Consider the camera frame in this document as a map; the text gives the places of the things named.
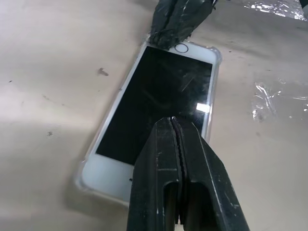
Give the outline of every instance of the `transparent case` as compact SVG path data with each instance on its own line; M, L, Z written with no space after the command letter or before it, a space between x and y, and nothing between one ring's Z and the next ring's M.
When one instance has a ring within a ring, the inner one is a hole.
M207 50L211 51L211 52L209 52L209 54L211 54L211 58L215 60L215 62L212 63L211 78L210 78L210 83L209 83L209 87L208 87L208 95L207 95L207 102L206 102L207 109L206 109L206 114L205 114L205 119L204 119L205 129L204 129L204 134L202 135L206 141L209 141L210 130L211 130L212 111L213 111L213 105L214 105L216 83L217 83L217 78L218 78L218 70L219 70L219 65L222 61L221 53L215 47L204 47L204 46L200 46L198 44L195 44L195 43L192 43L192 42L189 42L189 41L186 41L186 43L187 42L194 44L196 46L199 46L199 47L206 48ZM78 189L82 190L82 192L91 193L91 194L97 195L99 197L104 197L108 200L112 200L112 201L121 203L123 205L128 205L128 201L123 201L123 200L117 199L115 197L108 196L103 192L100 192L98 190L95 190L95 189L88 187L85 184L85 182L82 178L82 171L85 167L85 164L88 162L90 155L93 154L93 150L97 149L98 144L100 143L100 141L102 139L101 133L102 133L103 126L104 126L105 123L110 122L111 118L108 118L108 116L110 115L111 111L116 109L116 107L117 107L116 101L119 98L118 96L119 96L119 94L124 94L122 89L125 89L126 88L125 85L127 85L128 82L129 82L129 81L127 81L127 78L129 76L129 74L131 73L131 70L136 68L136 66L138 65L138 63L139 63L139 61L140 61L140 59L143 55L143 52L144 52L144 50L147 46L151 46L151 45L149 45L148 42L145 41L142 44L141 49L140 49L137 57L135 58L132 67L129 69L127 77L124 79L124 81L121 83L121 86L118 88L118 91L115 94L114 100L112 101L111 106L109 107L109 110L106 112L104 119L103 119L100 127L98 128L98 131L97 131L97 133L96 133L96 135L95 135L95 137L94 137L94 139L93 139L93 141L92 141L92 143L91 143L91 145L90 145L90 147L89 147L89 149L88 149L88 151L85 155L85 158L80 162L79 167L78 167L78 171L77 171L77 173L74 177L75 178L75 185L78 187Z

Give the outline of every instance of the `beige surface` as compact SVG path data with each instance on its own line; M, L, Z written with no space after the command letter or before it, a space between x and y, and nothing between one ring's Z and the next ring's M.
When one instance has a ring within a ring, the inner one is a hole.
M1 231L125 230L126 209L70 180L155 4L0 0ZM308 230L306 120L251 116L256 77L307 77L307 28L221 1L192 37L223 55L210 143L252 231Z

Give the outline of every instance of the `dark spot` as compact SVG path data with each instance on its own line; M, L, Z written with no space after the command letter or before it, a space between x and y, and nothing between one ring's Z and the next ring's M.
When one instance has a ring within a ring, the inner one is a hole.
M108 76L109 74L107 72L104 71L104 68L100 68L97 71L98 75L103 75L103 76Z
M46 95L42 95L45 100L50 101L50 99Z
M258 120L259 120L260 123L262 123L263 120L264 120L264 117L261 114L259 114L258 115Z

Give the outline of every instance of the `plastic wrap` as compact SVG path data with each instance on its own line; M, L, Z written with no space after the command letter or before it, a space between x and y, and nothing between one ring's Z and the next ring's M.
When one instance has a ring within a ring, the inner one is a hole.
M278 118L308 120L308 83L281 78L256 81L252 116L259 122Z
M256 11L274 13L282 17L290 17L298 20L308 21L304 17L302 7L298 0L241 0L246 8Z

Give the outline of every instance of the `black tape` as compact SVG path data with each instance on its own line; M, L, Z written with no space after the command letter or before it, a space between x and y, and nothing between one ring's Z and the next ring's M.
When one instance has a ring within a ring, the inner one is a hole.
M169 49L189 37L211 13L215 0L160 0L156 6L150 43Z

